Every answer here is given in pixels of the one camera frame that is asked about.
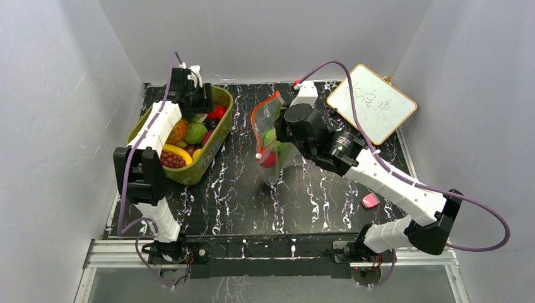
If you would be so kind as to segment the dark purple plum toy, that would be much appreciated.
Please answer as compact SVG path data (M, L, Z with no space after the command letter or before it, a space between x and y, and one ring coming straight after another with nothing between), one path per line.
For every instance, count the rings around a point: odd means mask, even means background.
M208 131L214 130L219 125L219 120L217 119L206 119L204 122L205 127Z

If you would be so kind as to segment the small green cabbage toy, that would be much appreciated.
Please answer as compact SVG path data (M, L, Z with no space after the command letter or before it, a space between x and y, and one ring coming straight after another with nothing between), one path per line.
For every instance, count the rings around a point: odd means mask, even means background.
M277 143L275 128L272 128L263 134L262 142L264 147Z

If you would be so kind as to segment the clear zip top bag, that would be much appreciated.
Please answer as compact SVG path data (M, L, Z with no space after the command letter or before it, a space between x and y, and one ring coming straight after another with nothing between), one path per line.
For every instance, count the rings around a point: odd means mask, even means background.
M291 143L276 139L274 123L282 116L284 100L280 92L257 105L252 111L250 122L256 139L255 161L263 181L275 186L280 183L284 170L295 164L297 149Z

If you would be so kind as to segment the red apple toy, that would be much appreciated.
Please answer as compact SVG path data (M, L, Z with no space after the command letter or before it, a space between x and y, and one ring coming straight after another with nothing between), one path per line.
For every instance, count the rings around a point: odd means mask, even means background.
M261 154L259 165L265 169L273 168L278 164L278 158L279 158L279 153L275 151Z

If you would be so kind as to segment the round green cabbage toy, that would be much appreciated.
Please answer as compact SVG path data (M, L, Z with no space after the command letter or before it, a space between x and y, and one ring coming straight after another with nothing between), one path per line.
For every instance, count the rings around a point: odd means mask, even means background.
M202 142L207 132L208 129L204 124L192 122L189 124L184 141L189 145L198 145Z

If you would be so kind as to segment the green lettuce leaf toy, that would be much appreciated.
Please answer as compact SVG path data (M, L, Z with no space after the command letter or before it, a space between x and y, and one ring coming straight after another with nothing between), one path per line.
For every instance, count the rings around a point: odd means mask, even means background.
M294 145L290 140L290 135L288 134L288 125L284 118L284 113L287 108L284 105L278 106L276 120L274 122L274 130L276 135L276 142L274 149L276 150L278 156L276 160L276 170L280 173L285 167L288 158L290 157Z

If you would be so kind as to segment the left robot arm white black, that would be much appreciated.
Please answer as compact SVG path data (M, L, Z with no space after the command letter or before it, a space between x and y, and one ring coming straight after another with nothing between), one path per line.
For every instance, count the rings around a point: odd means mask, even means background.
M127 203L134 205L141 212L141 221L153 233L147 254L180 263L189 253L188 245L180 238L180 225L166 201L168 179L160 157L173 127L184 116L213 109L211 84L203 83L200 66L182 63L171 69L163 96L154 102L134 139L113 153L121 198L117 232L123 235L132 227L124 225L123 212Z

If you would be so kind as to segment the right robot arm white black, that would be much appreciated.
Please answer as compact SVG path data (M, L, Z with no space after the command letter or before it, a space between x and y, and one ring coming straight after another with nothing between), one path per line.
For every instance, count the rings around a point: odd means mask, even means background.
M418 188L415 179L398 179L397 169L385 170L356 134L328 130L309 104L283 108L274 128L278 141L292 143L316 166L363 184L406 213L389 223L366 224L354 243L334 249L340 262L372 261L385 251L410 246L430 255L442 253L462 203L459 198Z

